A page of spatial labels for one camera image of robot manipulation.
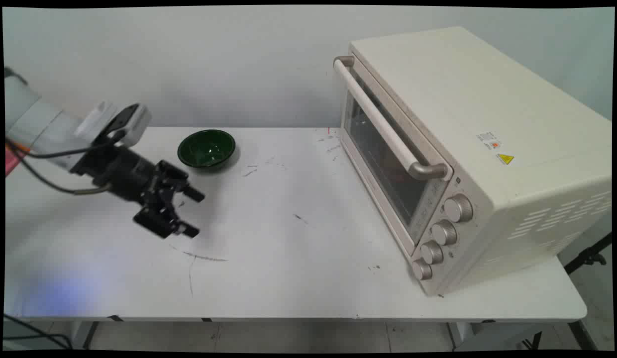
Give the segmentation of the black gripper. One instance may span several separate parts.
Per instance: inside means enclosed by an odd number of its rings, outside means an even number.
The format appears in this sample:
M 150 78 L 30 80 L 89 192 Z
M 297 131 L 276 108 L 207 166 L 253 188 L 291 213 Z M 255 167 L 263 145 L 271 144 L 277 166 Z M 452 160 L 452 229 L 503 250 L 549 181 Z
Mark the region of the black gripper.
M 70 172 L 88 175 L 95 186 L 108 186 L 124 201 L 140 204 L 133 221 L 163 239 L 172 234 L 194 238 L 200 233 L 179 217 L 173 201 L 177 193 L 195 202 L 206 196 L 190 185 L 187 172 L 168 161 L 154 163 L 128 147 L 108 145 L 85 153 Z

